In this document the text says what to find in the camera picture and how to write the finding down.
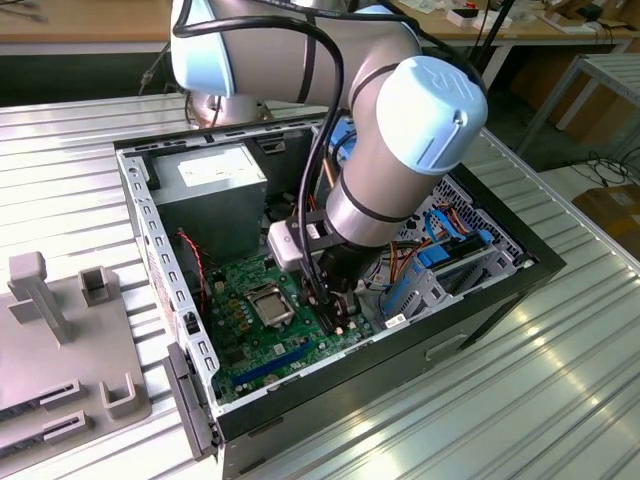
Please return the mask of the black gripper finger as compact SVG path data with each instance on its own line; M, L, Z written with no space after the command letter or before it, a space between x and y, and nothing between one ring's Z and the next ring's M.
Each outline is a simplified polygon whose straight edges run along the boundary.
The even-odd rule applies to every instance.
M305 274L301 275L301 304L310 309L325 334L334 333L330 298L327 293L318 293Z
M334 299L335 322L342 329L346 329L352 318L361 313L361 305L353 291L336 292Z

